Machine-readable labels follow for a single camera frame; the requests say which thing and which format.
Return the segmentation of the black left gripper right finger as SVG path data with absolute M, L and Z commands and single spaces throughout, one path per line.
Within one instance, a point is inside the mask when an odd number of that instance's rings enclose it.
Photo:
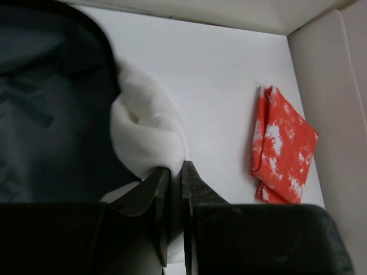
M 353 274 L 337 227 L 314 205 L 232 205 L 186 161 L 181 170 L 187 274 Z

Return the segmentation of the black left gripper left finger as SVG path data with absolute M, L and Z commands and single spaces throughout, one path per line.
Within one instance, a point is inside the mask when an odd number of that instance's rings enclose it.
M 112 203 L 1 205 L 2 274 L 161 274 L 170 173 L 155 170 Z

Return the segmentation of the orange white tie-dye cloth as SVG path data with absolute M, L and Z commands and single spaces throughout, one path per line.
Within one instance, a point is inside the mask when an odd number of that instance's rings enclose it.
M 318 136 L 277 87 L 260 87 L 251 171 L 260 180 L 257 200 L 301 202 Z

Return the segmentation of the blue kids suitcase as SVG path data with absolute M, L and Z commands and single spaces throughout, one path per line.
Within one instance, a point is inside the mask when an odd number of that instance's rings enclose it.
M 136 180 L 116 157 L 120 93 L 100 26 L 58 1 L 1 2 L 1 202 L 98 201 Z

